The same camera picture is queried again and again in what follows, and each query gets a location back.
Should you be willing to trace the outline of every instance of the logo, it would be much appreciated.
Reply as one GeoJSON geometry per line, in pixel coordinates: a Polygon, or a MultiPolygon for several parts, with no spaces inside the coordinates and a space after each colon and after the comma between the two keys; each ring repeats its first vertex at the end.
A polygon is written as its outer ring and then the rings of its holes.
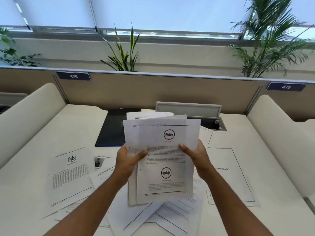
{"type": "Polygon", "coordinates": [[[164,132],[164,138],[165,138],[165,139],[171,140],[171,139],[173,139],[174,137],[175,137],[175,132],[174,132],[173,130],[169,129],[169,130],[166,130],[166,131],[164,132]]]}
{"type": "Polygon", "coordinates": [[[167,179],[171,176],[172,171],[168,167],[164,167],[163,170],[161,171],[161,175],[164,179],[167,179]]]}
{"type": "Polygon", "coordinates": [[[68,162],[74,162],[75,160],[77,159],[77,156],[70,156],[69,158],[68,158],[68,162]]]}

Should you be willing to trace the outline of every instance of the number sign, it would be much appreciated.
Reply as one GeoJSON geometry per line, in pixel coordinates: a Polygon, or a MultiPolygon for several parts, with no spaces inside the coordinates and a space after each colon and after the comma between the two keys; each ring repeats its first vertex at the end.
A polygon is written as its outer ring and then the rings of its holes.
{"type": "Polygon", "coordinates": [[[277,83],[271,82],[267,90],[279,90],[279,91],[298,91],[301,92],[307,84],[294,84],[294,83],[277,83]]]}
{"type": "Polygon", "coordinates": [[[91,80],[89,73],[57,72],[60,79],[91,80]]]}

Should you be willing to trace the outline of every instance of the circular icon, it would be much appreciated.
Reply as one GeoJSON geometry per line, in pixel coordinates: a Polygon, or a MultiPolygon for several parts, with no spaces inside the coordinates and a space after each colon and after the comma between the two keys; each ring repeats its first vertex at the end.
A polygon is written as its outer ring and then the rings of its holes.
{"type": "Polygon", "coordinates": [[[165,139],[171,140],[171,139],[173,139],[174,137],[175,137],[175,132],[174,132],[173,130],[169,129],[169,130],[166,130],[166,131],[164,132],[164,138],[165,138],[165,139]]]}
{"type": "Polygon", "coordinates": [[[172,171],[168,167],[164,167],[163,170],[161,171],[161,175],[164,179],[167,179],[171,176],[172,171]]]}

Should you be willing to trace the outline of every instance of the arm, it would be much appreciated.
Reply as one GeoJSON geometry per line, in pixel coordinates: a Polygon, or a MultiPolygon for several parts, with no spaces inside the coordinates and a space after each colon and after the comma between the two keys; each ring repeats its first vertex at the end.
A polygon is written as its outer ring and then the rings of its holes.
{"type": "Polygon", "coordinates": [[[196,151],[183,144],[179,144],[179,148],[191,157],[199,176],[208,184],[229,236],[272,236],[216,171],[200,140],[196,151]]]}
{"type": "Polygon", "coordinates": [[[125,145],[122,146],[117,152],[115,170],[108,180],[44,236],[93,236],[115,195],[127,183],[136,163],[146,155],[147,151],[142,151],[128,157],[125,145]]]}

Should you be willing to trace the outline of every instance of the wall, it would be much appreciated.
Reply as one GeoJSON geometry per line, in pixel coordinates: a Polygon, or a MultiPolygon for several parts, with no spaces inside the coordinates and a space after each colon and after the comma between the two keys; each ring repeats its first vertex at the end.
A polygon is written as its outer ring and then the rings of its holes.
{"type": "MultiPolygon", "coordinates": [[[[110,70],[99,61],[111,55],[104,41],[16,39],[16,43],[21,53],[41,53],[38,61],[44,67],[110,70]]],[[[125,50],[130,48],[128,43],[123,45],[125,50]]],[[[138,43],[137,51],[136,70],[140,72],[242,77],[242,62],[232,56],[229,47],[138,43]]],[[[307,52],[307,62],[287,65],[287,79],[315,80],[315,53],[307,52]]],[[[282,78],[283,72],[264,76],[282,78]]]]}

